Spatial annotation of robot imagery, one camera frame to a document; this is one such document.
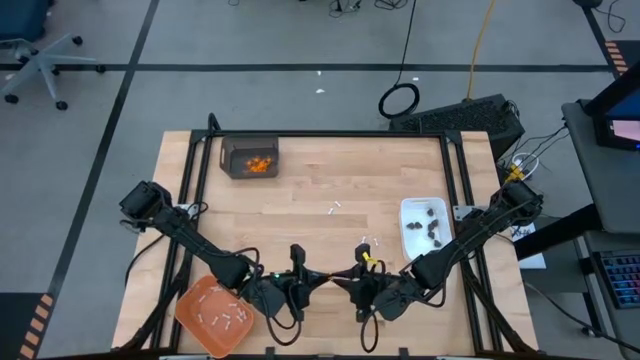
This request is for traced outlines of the grey keyboard desk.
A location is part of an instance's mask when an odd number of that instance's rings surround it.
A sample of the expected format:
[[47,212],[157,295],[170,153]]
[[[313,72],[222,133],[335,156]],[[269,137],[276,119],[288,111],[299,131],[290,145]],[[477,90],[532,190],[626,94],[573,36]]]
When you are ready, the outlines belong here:
[[618,309],[605,287],[597,266],[596,253],[602,251],[640,251],[640,235],[617,235],[588,231],[583,235],[585,255],[580,260],[589,286],[593,308],[590,310],[592,333],[616,342],[625,360],[640,360],[640,308]]

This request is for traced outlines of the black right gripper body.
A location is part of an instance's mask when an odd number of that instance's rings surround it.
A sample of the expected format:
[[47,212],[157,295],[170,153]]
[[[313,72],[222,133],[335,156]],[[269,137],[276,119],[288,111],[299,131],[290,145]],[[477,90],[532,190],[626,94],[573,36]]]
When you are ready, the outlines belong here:
[[350,294],[350,299],[356,305],[358,310],[363,311],[366,315],[370,315],[374,311],[379,313],[374,303],[375,298],[395,282],[409,283],[414,288],[413,295],[415,294],[415,286],[411,283],[406,274],[392,274],[386,269],[386,263],[380,259],[378,259],[379,262],[377,264],[367,263],[362,257],[364,252],[367,252],[371,257],[373,257],[371,255],[369,244],[359,244],[356,247],[356,266],[354,272],[358,274],[358,277],[352,280],[357,281],[358,286],[357,292],[355,294]]

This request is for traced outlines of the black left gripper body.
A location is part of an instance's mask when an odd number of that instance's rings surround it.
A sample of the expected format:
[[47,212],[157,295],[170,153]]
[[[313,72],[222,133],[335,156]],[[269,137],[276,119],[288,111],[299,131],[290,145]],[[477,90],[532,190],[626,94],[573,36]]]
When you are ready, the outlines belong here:
[[288,307],[292,318],[295,321],[304,320],[304,309],[310,304],[312,291],[309,291],[306,282],[310,280],[307,272],[309,269],[305,267],[306,252],[298,244],[290,246],[290,259],[292,260],[292,268],[284,272],[271,272],[263,275],[260,280],[268,280],[278,289],[282,290],[286,297],[286,306]]

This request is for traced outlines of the black monitor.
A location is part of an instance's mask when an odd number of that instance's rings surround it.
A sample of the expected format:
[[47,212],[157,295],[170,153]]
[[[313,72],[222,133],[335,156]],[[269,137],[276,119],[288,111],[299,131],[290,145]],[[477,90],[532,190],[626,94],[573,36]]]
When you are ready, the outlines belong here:
[[603,147],[640,151],[640,62],[583,106]]

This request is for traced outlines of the grey office chair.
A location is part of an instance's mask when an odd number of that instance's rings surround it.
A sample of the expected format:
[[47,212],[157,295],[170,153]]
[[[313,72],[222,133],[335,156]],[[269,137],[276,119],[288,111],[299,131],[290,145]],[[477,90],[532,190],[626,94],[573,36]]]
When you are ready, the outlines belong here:
[[9,104],[17,104],[19,97],[13,90],[36,74],[44,78],[49,94],[60,111],[68,104],[57,94],[55,76],[60,74],[60,65],[88,65],[99,74],[106,66],[95,58],[69,56],[59,53],[65,44],[80,47],[84,39],[68,33],[45,48],[34,43],[46,34],[45,22],[49,8],[55,0],[0,0],[0,49],[11,50],[21,69],[0,90],[0,96]]

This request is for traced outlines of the black computer case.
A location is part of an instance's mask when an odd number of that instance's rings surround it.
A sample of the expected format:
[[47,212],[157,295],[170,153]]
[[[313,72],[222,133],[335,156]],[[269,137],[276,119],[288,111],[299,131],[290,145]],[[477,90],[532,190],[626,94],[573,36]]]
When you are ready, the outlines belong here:
[[517,105],[502,94],[463,101],[390,121],[391,131],[401,132],[486,132],[498,160],[524,134]]

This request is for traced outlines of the black metal beam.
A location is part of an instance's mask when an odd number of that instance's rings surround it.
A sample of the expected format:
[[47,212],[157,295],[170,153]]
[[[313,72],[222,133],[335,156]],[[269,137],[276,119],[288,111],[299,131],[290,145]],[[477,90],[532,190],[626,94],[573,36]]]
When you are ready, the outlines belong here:
[[520,238],[514,243],[516,257],[523,260],[573,240],[587,231],[601,229],[602,223],[596,206],[590,204]]

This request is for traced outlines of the backlit keyboard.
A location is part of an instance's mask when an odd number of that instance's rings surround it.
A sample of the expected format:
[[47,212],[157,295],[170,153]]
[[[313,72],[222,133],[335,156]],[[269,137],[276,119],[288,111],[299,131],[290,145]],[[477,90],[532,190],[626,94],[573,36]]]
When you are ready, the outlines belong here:
[[640,251],[602,251],[596,258],[615,307],[640,308]]

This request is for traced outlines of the dark grey plastic bin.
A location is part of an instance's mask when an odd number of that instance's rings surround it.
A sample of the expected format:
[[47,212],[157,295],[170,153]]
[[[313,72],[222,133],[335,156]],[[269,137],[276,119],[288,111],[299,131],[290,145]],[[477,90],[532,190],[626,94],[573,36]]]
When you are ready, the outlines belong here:
[[[247,171],[247,162],[250,159],[259,157],[273,158],[273,173],[259,174]],[[258,135],[230,135],[225,136],[221,143],[220,168],[231,179],[255,179],[274,178],[278,175],[279,162],[279,139],[277,136]]]

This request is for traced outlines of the white plastic bin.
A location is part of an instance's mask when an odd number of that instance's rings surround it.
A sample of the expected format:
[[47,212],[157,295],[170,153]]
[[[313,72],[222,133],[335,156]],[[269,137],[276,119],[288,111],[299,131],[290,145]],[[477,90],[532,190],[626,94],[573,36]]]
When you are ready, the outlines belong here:
[[[427,215],[429,208],[434,210],[434,216]],[[431,239],[428,237],[428,225],[434,219],[439,220],[439,225],[432,230],[435,233],[435,239]],[[412,230],[406,228],[408,223],[415,222],[421,223],[423,228]],[[444,200],[438,197],[402,200],[399,210],[399,226],[404,256],[408,261],[413,261],[419,255],[440,250],[453,239],[447,206]],[[442,246],[436,248],[434,240],[440,241]]]

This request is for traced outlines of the orange plastic tray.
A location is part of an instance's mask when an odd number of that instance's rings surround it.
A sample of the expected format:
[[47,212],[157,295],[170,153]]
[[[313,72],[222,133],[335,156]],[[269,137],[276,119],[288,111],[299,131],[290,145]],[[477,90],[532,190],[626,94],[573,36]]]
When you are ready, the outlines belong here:
[[[221,291],[213,292],[212,287],[216,286]],[[203,295],[206,298],[199,302]],[[237,303],[237,307],[229,307],[229,303]],[[238,314],[238,308],[244,311],[246,320]],[[231,319],[223,318],[223,313],[230,315]],[[203,322],[199,321],[198,314],[201,314]],[[216,316],[219,320],[212,326]],[[254,323],[250,307],[223,288],[213,275],[202,277],[177,301],[175,318],[214,358],[229,355],[248,335]],[[227,322],[231,325],[225,330]]]

